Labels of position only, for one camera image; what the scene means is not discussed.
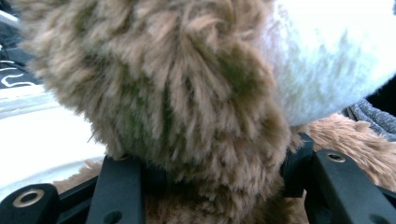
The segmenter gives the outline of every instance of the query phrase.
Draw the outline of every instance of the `plush toy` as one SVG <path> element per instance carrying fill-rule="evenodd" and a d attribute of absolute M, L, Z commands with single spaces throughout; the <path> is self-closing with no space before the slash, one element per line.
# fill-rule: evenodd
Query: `plush toy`
<path fill-rule="evenodd" d="M 149 198 L 152 223 L 297 220 L 279 194 L 294 126 L 396 71 L 390 0 L 13 2 L 32 69 L 107 155 L 192 186 Z"/>

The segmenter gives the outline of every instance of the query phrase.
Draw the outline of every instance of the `white plush fabric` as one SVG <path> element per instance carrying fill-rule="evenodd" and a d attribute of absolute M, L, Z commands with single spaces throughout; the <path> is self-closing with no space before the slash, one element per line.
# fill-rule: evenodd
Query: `white plush fabric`
<path fill-rule="evenodd" d="M 290 125 L 352 105 L 396 72 L 393 0 L 278 0 L 260 49 Z"/>

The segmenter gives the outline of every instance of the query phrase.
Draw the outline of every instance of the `screw hole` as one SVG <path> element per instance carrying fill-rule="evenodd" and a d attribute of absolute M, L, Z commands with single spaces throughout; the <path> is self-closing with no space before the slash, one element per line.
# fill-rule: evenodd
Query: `screw hole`
<path fill-rule="evenodd" d="M 370 221 L 372 221 L 374 224 L 390 224 L 386 218 L 375 214 L 370 215 Z"/>
<path fill-rule="evenodd" d="M 331 161 L 335 161 L 335 162 L 345 162 L 346 159 L 343 156 L 334 154 L 334 153 L 329 153 L 327 154 L 327 158 Z"/>
<path fill-rule="evenodd" d="M 29 189 L 22 193 L 20 196 L 18 196 L 12 205 L 14 207 L 22 208 L 22 207 L 27 207 L 32 204 L 37 203 L 42 199 L 44 196 L 44 190 L 42 189 Z"/>
<path fill-rule="evenodd" d="M 104 224 L 117 224 L 122 219 L 122 212 L 112 211 L 105 216 Z"/>

